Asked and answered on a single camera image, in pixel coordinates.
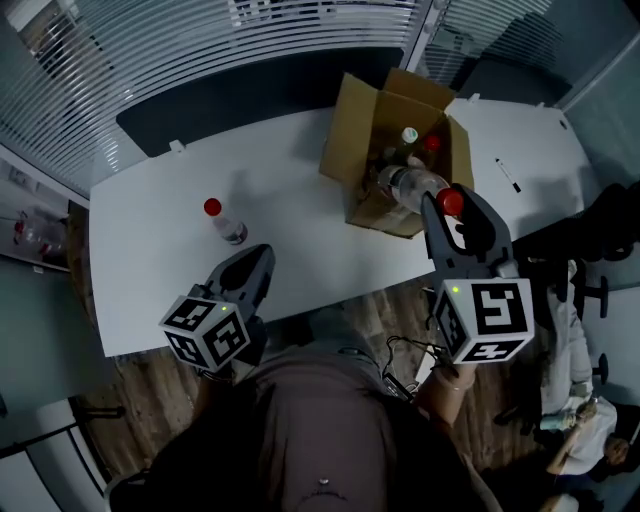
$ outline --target cable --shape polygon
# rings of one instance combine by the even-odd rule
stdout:
[[[426,352],[427,354],[429,354],[435,362],[435,365],[433,366],[434,369],[445,366],[445,367],[448,367],[456,377],[458,376],[458,372],[451,364],[451,361],[449,360],[449,354],[444,347],[441,347],[440,345],[436,345],[435,343],[427,343],[424,341],[412,340],[405,336],[389,336],[389,338],[387,338],[387,350],[389,351],[389,360],[387,361],[387,364],[384,366],[384,369],[382,370],[382,375],[385,375],[387,373],[389,366],[391,366],[394,369],[394,374],[395,374],[395,368],[392,365],[393,365],[394,349],[396,344],[399,341],[404,341],[409,345],[418,347],[423,352]]]

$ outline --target robotic arm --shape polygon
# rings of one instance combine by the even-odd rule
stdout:
[[[534,334],[528,279],[519,279],[509,229],[475,192],[453,185],[464,199],[462,233],[456,245],[433,196],[422,197],[421,213],[435,300],[436,318],[454,363],[506,361]],[[175,356],[217,372],[232,359],[257,365],[267,341],[256,316],[275,267],[269,245],[257,245],[218,265],[187,296],[180,296],[160,322]]]
[[[422,197],[435,317],[454,363],[507,361],[534,335],[528,279],[518,278],[509,228],[478,194],[462,186],[461,229],[465,247],[456,245],[435,198]]]

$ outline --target person's hand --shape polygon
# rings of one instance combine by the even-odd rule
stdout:
[[[578,420],[578,425],[585,425],[596,415],[597,411],[598,408],[596,405],[596,401],[593,398],[586,404],[582,404],[576,411],[576,419]]]

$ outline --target white clothing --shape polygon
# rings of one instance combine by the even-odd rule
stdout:
[[[547,302],[556,330],[551,363],[540,387],[542,414],[575,412],[591,398],[593,371],[582,323],[573,305],[575,289],[569,283],[567,301],[560,302],[552,290],[547,290]],[[568,453],[563,475],[587,473],[604,456],[604,444],[615,430],[616,409],[604,398],[598,398],[595,416],[582,428]]]
[[[562,494],[553,507],[553,512],[578,512],[580,503],[570,494]]]
[[[569,450],[561,474],[583,475],[604,457],[604,445],[616,429],[618,415],[616,408],[604,398],[598,398],[596,409],[596,415],[582,427],[580,435]]]

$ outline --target marker cube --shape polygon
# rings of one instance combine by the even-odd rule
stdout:
[[[159,323],[181,361],[216,372],[249,345],[238,307],[181,295]]]
[[[508,361],[534,336],[528,279],[446,279],[434,311],[456,364]]]

